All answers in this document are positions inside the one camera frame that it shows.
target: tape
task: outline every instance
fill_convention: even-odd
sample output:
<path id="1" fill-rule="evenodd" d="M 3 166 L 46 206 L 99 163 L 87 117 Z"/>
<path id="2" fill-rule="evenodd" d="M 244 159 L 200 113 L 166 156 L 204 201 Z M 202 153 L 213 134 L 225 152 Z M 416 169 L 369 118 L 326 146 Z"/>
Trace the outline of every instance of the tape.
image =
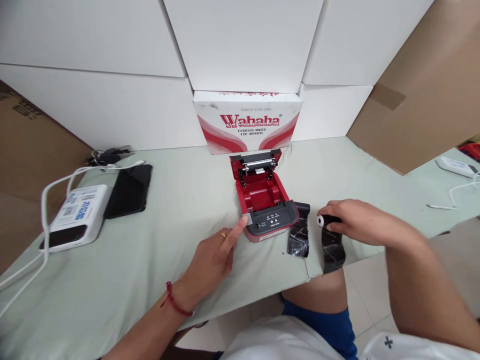
<path id="1" fill-rule="evenodd" d="M 342 244 L 342 234 L 327 230 L 330 223 L 341 223 L 336 216 L 319 215 L 317 224 L 321 227 L 321 250 L 323 253 L 323 274 L 340 269 L 345 263 L 345 249 Z"/>
<path id="2" fill-rule="evenodd" d="M 304 259 L 309 256 L 310 249 L 308 227 L 310 204 L 295 202 L 295 206 L 299 216 L 298 221 L 291 226 L 286 251 L 290 255 Z"/>
<path id="3" fill-rule="evenodd" d="M 404 102 L 407 96 L 382 84 L 376 84 L 369 98 L 390 110 L 395 110 Z"/>

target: brown cardboard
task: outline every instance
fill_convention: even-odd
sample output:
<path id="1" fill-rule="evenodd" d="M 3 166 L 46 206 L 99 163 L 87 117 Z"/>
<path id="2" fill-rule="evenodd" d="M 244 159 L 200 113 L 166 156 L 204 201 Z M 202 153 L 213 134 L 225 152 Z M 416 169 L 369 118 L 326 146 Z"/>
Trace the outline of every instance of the brown cardboard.
<path id="1" fill-rule="evenodd" d="M 42 232 L 40 204 L 0 192 L 0 274 L 2 274 Z M 49 209 L 53 220 L 55 209 Z"/>
<path id="2" fill-rule="evenodd" d="M 0 192 L 39 201 L 51 182 L 85 166 L 92 149 L 13 90 L 0 91 Z M 51 189 L 58 207 L 67 183 Z"/>
<path id="3" fill-rule="evenodd" d="M 42 232 L 44 187 L 85 166 L 91 151 L 0 81 L 0 274 Z M 65 199 L 66 186 L 59 184 L 48 194 L 50 220 Z"/>
<path id="4" fill-rule="evenodd" d="M 480 1 L 436 0 L 347 136 L 406 174 L 480 132 Z"/>

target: cardboard box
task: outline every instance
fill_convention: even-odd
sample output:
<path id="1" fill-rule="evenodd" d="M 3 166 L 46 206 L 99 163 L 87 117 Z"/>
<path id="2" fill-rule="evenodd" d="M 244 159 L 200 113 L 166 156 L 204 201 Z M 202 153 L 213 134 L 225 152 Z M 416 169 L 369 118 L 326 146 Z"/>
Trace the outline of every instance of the cardboard box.
<path id="1" fill-rule="evenodd" d="M 164 3 L 194 90 L 299 91 L 323 0 Z"/>
<path id="2" fill-rule="evenodd" d="M 433 1 L 325 1 L 302 82 L 375 85 Z"/>
<path id="3" fill-rule="evenodd" d="M 2 273 L 42 232 L 44 187 L 85 166 L 92 148 L 1 81 L 0 119 Z M 66 188 L 67 182 L 48 193 L 50 219 L 62 205 Z"/>
<path id="4" fill-rule="evenodd" d="M 289 145 L 302 100 L 296 94 L 195 91 L 198 121 L 212 154 Z"/>
<path id="5" fill-rule="evenodd" d="M 406 174 L 480 132 L 480 1 L 436 0 L 347 136 Z"/>
<path id="6" fill-rule="evenodd" d="M 300 86 L 303 101 L 292 141 L 347 135 L 373 86 Z"/>
<path id="7" fill-rule="evenodd" d="M 186 76 L 162 1 L 21 0 L 0 24 L 1 64 Z"/>
<path id="8" fill-rule="evenodd" d="M 0 79 L 94 149 L 207 145 L 187 77 L 0 63 Z"/>

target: red printer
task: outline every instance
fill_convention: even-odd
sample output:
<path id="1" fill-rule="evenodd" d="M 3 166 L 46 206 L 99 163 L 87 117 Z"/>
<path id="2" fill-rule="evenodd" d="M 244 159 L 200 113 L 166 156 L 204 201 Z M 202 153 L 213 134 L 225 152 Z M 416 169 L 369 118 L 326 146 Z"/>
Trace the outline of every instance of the red printer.
<path id="1" fill-rule="evenodd" d="M 246 235 L 259 242 L 283 233 L 299 220 L 299 211 L 274 172 L 282 151 L 230 156 L 241 212 L 249 220 Z"/>

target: blue shorts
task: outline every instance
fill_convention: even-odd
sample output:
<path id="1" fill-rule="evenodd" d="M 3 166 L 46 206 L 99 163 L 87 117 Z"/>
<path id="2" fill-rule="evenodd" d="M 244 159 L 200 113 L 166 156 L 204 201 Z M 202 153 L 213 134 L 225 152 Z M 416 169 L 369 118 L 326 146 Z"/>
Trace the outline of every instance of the blue shorts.
<path id="1" fill-rule="evenodd" d="M 324 314 L 304 309 L 286 300 L 281 314 L 303 321 L 319 333 L 345 360 L 357 360 L 355 333 L 348 308 L 338 314 Z M 220 359 L 222 354 L 222 351 L 217 352 L 213 360 Z"/>

